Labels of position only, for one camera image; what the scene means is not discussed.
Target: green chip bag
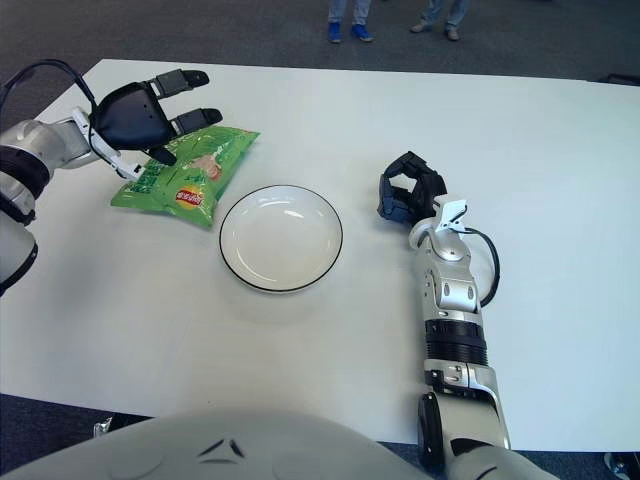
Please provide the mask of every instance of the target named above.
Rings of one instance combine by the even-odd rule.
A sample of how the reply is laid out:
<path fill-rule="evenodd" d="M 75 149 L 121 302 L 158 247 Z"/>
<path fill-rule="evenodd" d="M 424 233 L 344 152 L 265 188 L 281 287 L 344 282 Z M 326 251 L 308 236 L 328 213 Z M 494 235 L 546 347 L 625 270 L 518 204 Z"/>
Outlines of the green chip bag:
<path fill-rule="evenodd" d="M 169 212 L 210 227 L 218 199 L 258 135 L 211 126 L 180 137 L 167 145 L 175 165 L 149 160 L 138 181 L 122 187 L 111 205 Z"/>

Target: white plate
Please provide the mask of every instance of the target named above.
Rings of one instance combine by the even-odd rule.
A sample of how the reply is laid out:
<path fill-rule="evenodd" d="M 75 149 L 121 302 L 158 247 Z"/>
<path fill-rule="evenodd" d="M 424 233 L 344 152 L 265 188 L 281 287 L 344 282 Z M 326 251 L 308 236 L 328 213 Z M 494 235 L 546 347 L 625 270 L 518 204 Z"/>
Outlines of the white plate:
<path fill-rule="evenodd" d="M 241 280 L 269 292 L 307 287 L 327 273 L 342 248 L 342 224 L 324 198 L 291 185 L 243 197 L 222 221 L 220 251 Z"/>

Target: floor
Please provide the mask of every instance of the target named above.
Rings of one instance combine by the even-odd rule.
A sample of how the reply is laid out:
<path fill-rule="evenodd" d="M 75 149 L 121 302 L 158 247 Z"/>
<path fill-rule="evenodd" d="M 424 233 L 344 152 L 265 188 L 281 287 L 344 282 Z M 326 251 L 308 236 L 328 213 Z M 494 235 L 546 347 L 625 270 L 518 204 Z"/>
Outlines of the floor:
<path fill-rule="evenodd" d="M 40 58 L 64 59 L 82 73 L 102 58 L 126 58 L 585 80 L 640 75 L 637 0 L 472 2 L 458 43 L 444 38 L 441 25 L 408 32 L 423 4 L 373 0 L 375 41 L 329 45 L 326 1 L 2 0 L 0 79 Z M 12 94 L 3 124 L 37 115 L 70 84 L 59 72 L 38 73 Z M 2 395 L 0 473 L 89 438 L 107 415 Z M 386 446 L 415 461 L 414 447 Z M 565 480 L 615 478 L 601 454 L 525 454 Z"/>

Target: gray shoe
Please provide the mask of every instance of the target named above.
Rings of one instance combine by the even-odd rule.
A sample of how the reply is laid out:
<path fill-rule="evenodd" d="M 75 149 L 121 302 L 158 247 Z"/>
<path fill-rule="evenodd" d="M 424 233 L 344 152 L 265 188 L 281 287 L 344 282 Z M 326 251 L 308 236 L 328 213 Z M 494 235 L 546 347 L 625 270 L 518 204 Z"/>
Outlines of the gray shoe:
<path fill-rule="evenodd" d="M 458 40 L 460 40 L 460 34 L 458 33 L 458 30 L 455 28 L 450 28 L 444 33 L 447 36 L 447 38 L 452 42 L 457 42 Z"/>
<path fill-rule="evenodd" d="M 414 25 L 409 29 L 411 33 L 420 33 L 420 32 L 430 32 L 433 28 L 432 25 L 429 25 L 426 21 L 420 20 L 420 23 Z"/>

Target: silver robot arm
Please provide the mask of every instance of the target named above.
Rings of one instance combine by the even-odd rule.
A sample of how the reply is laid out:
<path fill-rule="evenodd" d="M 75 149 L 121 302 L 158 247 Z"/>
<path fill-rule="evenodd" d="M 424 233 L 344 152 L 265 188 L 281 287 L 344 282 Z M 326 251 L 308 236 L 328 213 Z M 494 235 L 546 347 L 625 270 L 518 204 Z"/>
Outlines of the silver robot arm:
<path fill-rule="evenodd" d="M 15 85 L 37 66 L 49 65 L 74 75 L 92 104 L 71 117 L 47 124 L 25 120 L 0 133 L 0 295 L 29 270 L 38 254 L 26 230 L 35 219 L 36 200 L 58 168 L 78 168 L 104 160 L 118 175 L 137 180 L 144 167 L 123 160 L 121 150 L 142 150 L 171 165 L 170 140 L 222 120 L 215 109 L 197 109 L 169 120 L 158 100 L 206 85 L 204 72 L 174 70 L 134 82 L 108 94 L 97 105 L 88 86 L 69 65 L 43 60 L 18 72 L 2 86 L 0 110 Z"/>
<path fill-rule="evenodd" d="M 400 174 L 416 180 L 412 192 L 391 185 L 390 178 Z M 426 340 L 426 393 L 418 404 L 421 463 L 451 480 L 555 478 L 509 450 L 482 323 L 482 307 L 497 290 L 499 260 L 491 240 L 462 223 L 466 200 L 447 194 L 442 177 L 408 152 L 381 176 L 378 212 L 413 225 L 409 244 L 416 250 Z M 471 253 L 461 239 L 465 234 L 479 234 L 492 251 L 494 281 L 482 299 L 470 271 Z"/>

